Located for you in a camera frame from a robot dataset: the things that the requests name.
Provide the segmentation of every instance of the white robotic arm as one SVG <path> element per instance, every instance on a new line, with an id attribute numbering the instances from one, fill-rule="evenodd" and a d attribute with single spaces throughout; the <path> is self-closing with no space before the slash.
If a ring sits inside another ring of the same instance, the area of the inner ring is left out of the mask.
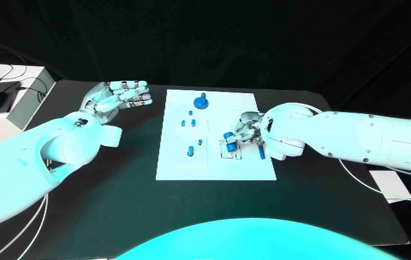
<path id="1" fill-rule="evenodd" d="M 146 81 L 100 83 L 78 112 L 0 142 L 0 222 L 24 211 L 97 156 L 117 147 L 122 128 L 106 125 L 119 109 L 152 104 Z M 45 160 L 61 163 L 50 168 Z"/>
<path id="2" fill-rule="evenodd" d="M 411 170 L 410 120 L 344 112 L 315 115 L 298 103 L 282 104 L 259 115 L 243 128 L 237 125 L 227 143 L 266 142 L 266 153 L 279 160 L 301 156 L 309 144 L 328 157 Z"/>

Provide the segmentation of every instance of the white device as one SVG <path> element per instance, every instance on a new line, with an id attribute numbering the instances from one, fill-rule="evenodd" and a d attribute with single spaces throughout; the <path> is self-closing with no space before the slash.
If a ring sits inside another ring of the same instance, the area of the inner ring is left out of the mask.
<path id="1" fill-rule="evenodd" d="M 106 125 L 119 109 L 152 104 L 146 81 L 100 83 L 78 112 L 0 142 L 0 222 L 24 211 L 97 156 L 117 147 L 122 128 Z M 63 163 L 48 168 L 44 160 Z"/>
<path id="2" fill-rule="evenodd" d="M 328 157 L 411 170 L 411 121 L 407 119 L 322 112 L 303 104 L 286 103 L 266 114 L 244 113 L 227 143 L 236 141 L 259 145 L 266 142 L 266 152 L 279 160 L 301 156 L 309 144 Z"/>

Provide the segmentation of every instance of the black tabletop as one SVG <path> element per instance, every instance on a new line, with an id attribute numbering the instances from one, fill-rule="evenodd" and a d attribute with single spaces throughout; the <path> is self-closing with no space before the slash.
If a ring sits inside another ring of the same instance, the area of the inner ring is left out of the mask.
<path id="1" fill-rule="evenodd" d="M 58 82 L 28 129 L 77 111 L 94 84 Z M 303 156 L 273 159 L 276 181 L 156 181 L 168 89 L 254 93 L 262 112 L 286 102 L 331 109 L 324 97 L 306 91 L 151 86 L 153 104 L 122 110 L 110 123 L 123 128 L 120 146 L 102 147 L 94 161 L 50 193 L 45 225 L 28 259 L 117 257 L 182 227 L 240 217 L 299 221 L 371 245 L 409 241 L 384 196 L 309 146 Z M 377 186 L 364 165 L 347 162 L 347 166 Z M 0 246 L 24 228 L 38 205 L 0 224 Z M 6 259 L 25 250 L 38 224 L 5 252 Z"/>

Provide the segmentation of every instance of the robotic hand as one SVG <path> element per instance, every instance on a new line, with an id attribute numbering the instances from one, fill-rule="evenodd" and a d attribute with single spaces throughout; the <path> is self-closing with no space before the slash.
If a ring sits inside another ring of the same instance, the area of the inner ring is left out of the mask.
<path id="1" fill-rule="evenodd" d="M 117 147 L 122 128 L 106 125 L 119 110 L 152 104 L 146 81 L 100 83 L 80 111 L 0 142 L 0 222 L 24 211 L 97 156 Z M 52 166 L 45 160 L 54 160 Z"/>
<path id="2" fill-rule="evenodd" d="M 286 103 L 266 114 L 246 112 L 226 141 L 266 143 L 266 153 L 279 160 L 301 156 L 309 144 L 328 157 L 411 170 L 407 119 L 322 112 L 305 104 Z"/>

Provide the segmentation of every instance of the white box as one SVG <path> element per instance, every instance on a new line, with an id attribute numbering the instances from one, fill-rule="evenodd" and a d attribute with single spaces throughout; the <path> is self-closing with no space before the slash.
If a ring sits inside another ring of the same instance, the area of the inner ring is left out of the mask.
<path id="1" fill-rule="evenodd" d="M 21 73 L 25 72 L 25 69 L 25 65 L 14 65 L 14 71 L 9 75 L 6 75 L 5 78 L 19 76 Z M 11 66 L 0 64 L 0 77 L 8 73 L 9 70 Z M 48 70 L 42 66 L 28 66 L 28 71 L 24 76 L 18 77 L 16 79 L 2 80 L 0 83 L 24 80 L 22 87 L 31 87 L 41 92 L 45 92 L 44 83 L 31 77 L 40 78 L 45 82 L 50 94 L 55 81 L 48 73 Z M 21 90 L 16 95 L 11 112 L 0 113 L 0 141 L 5 141 L 8 138 L 14 137 L 27 129 L 40 106 L 41 103 L 38 101 L 38 92 L 31 89 Z"/>

